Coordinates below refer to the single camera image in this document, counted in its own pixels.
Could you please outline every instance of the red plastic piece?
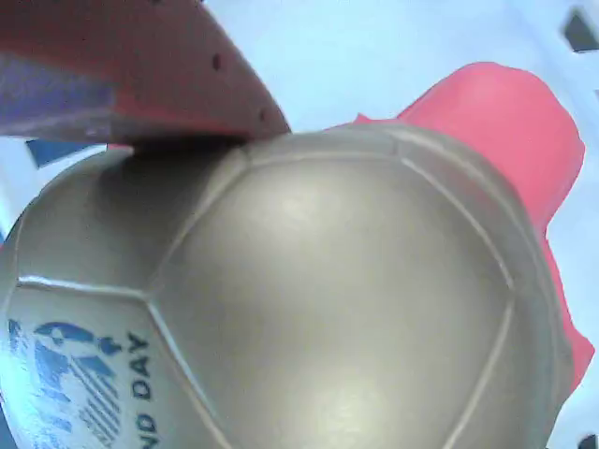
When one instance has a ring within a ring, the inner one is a hole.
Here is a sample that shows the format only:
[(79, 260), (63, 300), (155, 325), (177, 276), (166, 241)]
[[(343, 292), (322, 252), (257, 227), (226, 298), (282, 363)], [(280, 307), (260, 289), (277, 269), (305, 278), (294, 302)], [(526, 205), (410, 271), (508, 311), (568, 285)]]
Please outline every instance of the red plastic piece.
[[(582, 167), (585, 148), (572, 118), (535, 75), (477, 63), (440, 81), (390, 121), (398, 120), (466, 143), (486, 156), (515, 186), (544, 242), (560, 297), (563, 326), (574, 355), (574, 391), (591, 363), (594, 348), (572, 323), (546, 239), (549, 220)], [(356, 122), (374, 121), (360, 114)]]
[(289, 132), (197, 0), (2, 0), (0, 10), (0, 134), (128, 144)]

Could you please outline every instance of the hole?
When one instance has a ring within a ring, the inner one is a hole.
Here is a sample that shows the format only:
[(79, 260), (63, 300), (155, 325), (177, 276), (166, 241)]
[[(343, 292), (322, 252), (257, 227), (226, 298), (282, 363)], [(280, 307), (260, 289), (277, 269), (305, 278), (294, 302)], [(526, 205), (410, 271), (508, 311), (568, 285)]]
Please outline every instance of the hole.
[(578, 449), (597, 449), (597, 436), (589, 435), (578, 444)]
[(576, 53), (599, 50), (597, 37), (583, 13), (578, 9), (573, 9), (570, 13), (570, 20), (563, 29), (563, 35)]
[(222, 67), (223, 67), (223, 61), (222, 61), (221, 55), (218, 53), (215, 53), (214, 56), (212, 57), (212, 68), (214, 69), (214, 71), (218, 72)]

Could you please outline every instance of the soccer ball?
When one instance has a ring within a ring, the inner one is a hole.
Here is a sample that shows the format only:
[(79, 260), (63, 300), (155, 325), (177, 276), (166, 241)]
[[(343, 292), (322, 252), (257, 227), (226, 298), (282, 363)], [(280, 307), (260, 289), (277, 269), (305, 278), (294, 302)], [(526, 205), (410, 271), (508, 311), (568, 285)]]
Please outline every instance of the soccer ball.
[(109, 151), (0, 263), (22, 448), (538, 449), (568, 393), (517, 196), (416, 128)]

